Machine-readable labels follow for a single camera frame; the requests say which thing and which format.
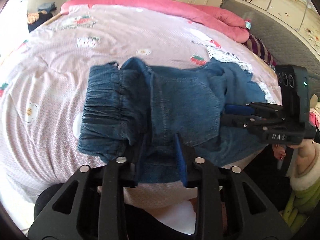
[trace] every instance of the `denim garment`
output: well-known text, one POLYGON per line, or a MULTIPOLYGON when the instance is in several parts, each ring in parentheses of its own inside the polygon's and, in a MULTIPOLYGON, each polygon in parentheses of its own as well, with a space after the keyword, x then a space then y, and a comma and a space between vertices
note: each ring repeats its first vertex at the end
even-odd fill
POLYGON ((265 147, 244 129, 220 127, 225 104, 266 102, 252 74, 237 64, 211 59, 202 67, 180 70, 131 58, 117 67, 111 62, 90 69, 80 152, 107 163, 149 133, 141 182, 166 183, 179 180, 173 141, 177 132, 217 166, 265 147))

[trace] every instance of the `metal rivet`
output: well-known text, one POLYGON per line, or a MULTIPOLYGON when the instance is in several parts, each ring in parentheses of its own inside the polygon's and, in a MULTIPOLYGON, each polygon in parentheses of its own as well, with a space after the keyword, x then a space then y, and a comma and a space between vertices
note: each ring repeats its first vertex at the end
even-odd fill
POLYGON ((98 192, 99 194, 101 194, 101 192, 102 192, 102 186, 98 186, 98 187, 97 187, 97 192, 98 192))
POLYGON ((240 173, 242 171, 242 169, 239 166, 233 166, 231 170, 234 173, 240 173))
POLYGON ((117 163, 125 163, 126 161, 127 161, 127 158, 123 156, 118 157, 116 160, 117 163))
POLYGON ((201 157, 197 157, 195 158, 195 163, 198 163, 198 164, 202 164, 205 162, 205 159, 204 158, 201 158, 201 157))
POLYGON ((80 167, 80 172, 87 172, 90 170, 90 167, 88 165, 83 165, 80 167))

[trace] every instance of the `pink bed sheet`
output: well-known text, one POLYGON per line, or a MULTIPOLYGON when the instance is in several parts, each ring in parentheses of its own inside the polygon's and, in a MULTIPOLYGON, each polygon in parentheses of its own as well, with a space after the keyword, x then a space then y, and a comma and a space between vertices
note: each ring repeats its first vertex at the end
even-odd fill
POLYGON ((168 15, 174 15, 201 23, 217 30, 239 43, 244 43, 249 38, 245 28, 245 21, 234 13, 205 5, 191 5, 172 0, 70 0, 61 7, 62 14, 68 14, 69 6, 87 4, 123 5, 146 8, 168 15))

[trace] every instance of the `gray quilted headboard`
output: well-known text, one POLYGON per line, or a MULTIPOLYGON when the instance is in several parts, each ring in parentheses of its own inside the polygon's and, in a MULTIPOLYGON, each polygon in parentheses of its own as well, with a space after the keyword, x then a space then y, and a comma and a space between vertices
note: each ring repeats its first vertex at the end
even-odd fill
POLYGON ((263 41, 277 63, 307 68, 309 92, 320 97, 320 62, 291 31, 267 15, 235 0, 223 0, 220 7, 243 19, 251 19, 250 33, 263 41))

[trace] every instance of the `purple striped fabric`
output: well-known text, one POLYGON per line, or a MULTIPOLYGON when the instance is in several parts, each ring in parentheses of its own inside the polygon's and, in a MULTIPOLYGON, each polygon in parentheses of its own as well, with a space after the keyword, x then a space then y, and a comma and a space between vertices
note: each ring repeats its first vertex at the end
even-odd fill
POLYGON ((268 65, 276 66, 273 56, 259 38, 250 34, 249 39, 243 43, 243 45, 260 57, 268 65))

